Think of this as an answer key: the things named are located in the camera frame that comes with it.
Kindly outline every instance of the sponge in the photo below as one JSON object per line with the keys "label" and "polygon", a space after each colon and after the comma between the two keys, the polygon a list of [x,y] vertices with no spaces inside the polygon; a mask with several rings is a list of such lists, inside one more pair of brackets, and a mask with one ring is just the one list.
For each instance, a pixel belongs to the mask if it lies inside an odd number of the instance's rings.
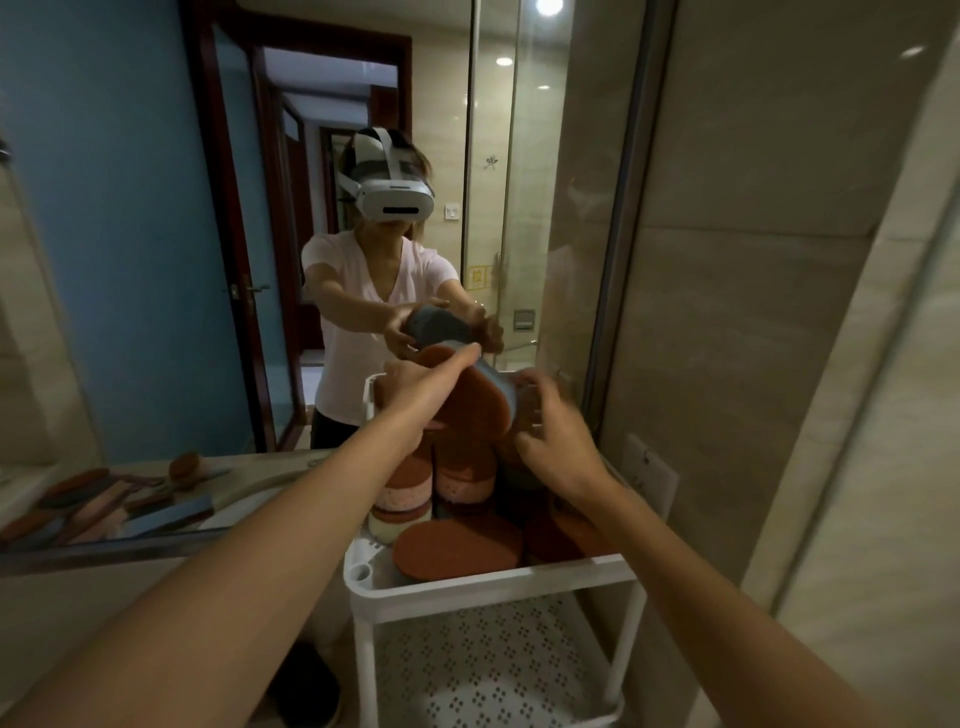
{"label": "sponge", "polygon": [[[415,361],[433,369],[466,344],[443,341],[417,354]],[[516,415],[513,383],[483,359],[465,369],[434,420],[473,440],[493,442],[510,430]]]}
{"label": "sponge", "polygon": [[429,303],[415,309],[407,317],[404,331],[414,337],[421,349],[442,341],[459,341],[464,344],[473,341],[466,321]]}

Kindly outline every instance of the ceiling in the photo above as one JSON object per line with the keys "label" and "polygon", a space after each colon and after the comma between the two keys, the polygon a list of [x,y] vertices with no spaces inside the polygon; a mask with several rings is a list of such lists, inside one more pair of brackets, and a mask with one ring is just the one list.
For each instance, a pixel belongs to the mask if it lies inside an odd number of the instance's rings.
{"label": "ceiling", "polygon": [[349,129],[362,129],[367,126],[369,112],[365,101],[306,96],[299,93],[285,93],[283,97],[305,121]]}
{"label": "ceiling", "polygon": [[372,85],[396,88],[396,66],[331,56],[264,48],[267,78],[277,87],[300,93],[370,96]]}
{"label": "ceiling", "polygon": [[[304,5],[323,4],[331,15],[375,16],[469,32],[470,0],[300,0]],[[564,0],[563,9],[552,17],[536,10],[536,0],[522,0],[526,18],[524,32],[549,44],[568,45],[574,0]],[[480,32],[506,38],[516,37],[516,14],[520,0],[482,0]]]}

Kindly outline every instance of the first-person hand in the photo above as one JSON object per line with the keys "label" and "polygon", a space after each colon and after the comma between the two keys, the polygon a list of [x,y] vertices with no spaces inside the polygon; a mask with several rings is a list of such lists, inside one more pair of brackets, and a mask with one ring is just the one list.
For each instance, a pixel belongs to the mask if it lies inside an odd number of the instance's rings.
{"label": "first-person hand", "polygon": [[387,349],[397,359],[412,359],[417,354],[417,340],[406,333],[404,329],[407,326],[407,319],[410,318],[410,314],[425,305],[447,308],[450,302],[443,299],[427,299],[420,303],[405,303],[394,306],[394,315],[383,329],[383,340],[387,344]]}
{"label": "first-person hand", "polygon": [[540,436],[520,431],[516,450],[527,467],[558,496],[582,507],[612,483],[587,423],[550,376],[535,369],[517,374],[540,392]]}
{"label": "first-person hand", "polygon": [[503,327],[495,316],[488,316],[487,309],[479,303],[472,306],[466,316],[474,341],[480,342],[485,353],[503,352]]}
{"label": "first-person hand", "polygon": [[480,358],[480,347],[470,344],[439,367],[427,369],[412,361],[389,361],[383,381],[384,414],[398,416],[412,439],[412,452],[420,444],[427,423],[446,401],[460,373]]}

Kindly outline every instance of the metal frame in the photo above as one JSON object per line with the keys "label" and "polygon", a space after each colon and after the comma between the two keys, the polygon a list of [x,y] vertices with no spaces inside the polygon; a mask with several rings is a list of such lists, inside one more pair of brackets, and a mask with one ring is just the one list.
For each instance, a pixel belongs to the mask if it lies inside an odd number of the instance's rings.
{"label": "metal frame", "polygon": [[467,68],[467,143],[464,151],[464,199],[460,204],[460,280],[467,274],[467,238],[470,219],[470,167],[473,162],[473,102],[476,98],[476,53],[480,46],[480,0],[470,6],[470,48]]}
{"label": "metal frame", "polygon": [[636,73],[627,116],[620,172],[613,198],[600,300],[593,324],[590,358],[581,406],[591,431],[603,422],[613,352],[620,328],[630,258],[640,217],[643,185],[653,144],[660,89],[677,11],[677,0],[648,0],[636,54]]}

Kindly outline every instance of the cart leg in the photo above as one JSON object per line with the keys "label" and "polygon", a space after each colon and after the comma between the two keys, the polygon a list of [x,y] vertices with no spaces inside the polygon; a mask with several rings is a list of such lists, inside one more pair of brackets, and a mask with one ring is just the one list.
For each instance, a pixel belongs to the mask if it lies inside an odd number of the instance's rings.
{"label": "cart leg", "polygon": [[620,626],[620,636],[616,641],[616,650],[610,663],[610,674],[607,676],[607,685],[603,689],[604,705],[614,706],[623,688],[623,678],[627,674],[627,665],[634,650],[636,630],[640,626],[640,617],[643,616],[643,607],[647,603],[647,593],[637,581],[630,590],[627,600],[627,611]]}
{"label": "cart leg", "polygon": [[365,619],[354,616],[353,639],[357,653],[357,685],[360,692],[360,728],[377,728],[373,625]]}

